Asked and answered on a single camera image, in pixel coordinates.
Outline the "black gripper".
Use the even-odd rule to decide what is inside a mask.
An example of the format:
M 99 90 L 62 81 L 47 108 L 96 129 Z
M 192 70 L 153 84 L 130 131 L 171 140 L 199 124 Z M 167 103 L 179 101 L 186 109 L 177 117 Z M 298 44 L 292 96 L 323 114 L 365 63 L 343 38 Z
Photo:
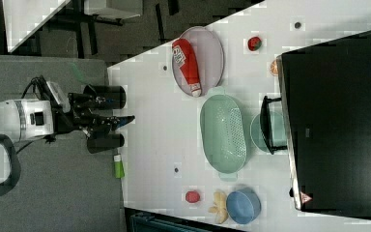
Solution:
M 116 130 L 135 119 L 131 116 L 100 116 L 92 112 L 106 103 L 106 98 L 96 97 L 88 94 L 69 93 L 68 102 L 71 109 L 63 112 L 57 109 L 54 112 L 54 132 L 55 134 L 66 134 L 72 131 L 86 131 L 89 136 L 92 132 L 105 129 Z

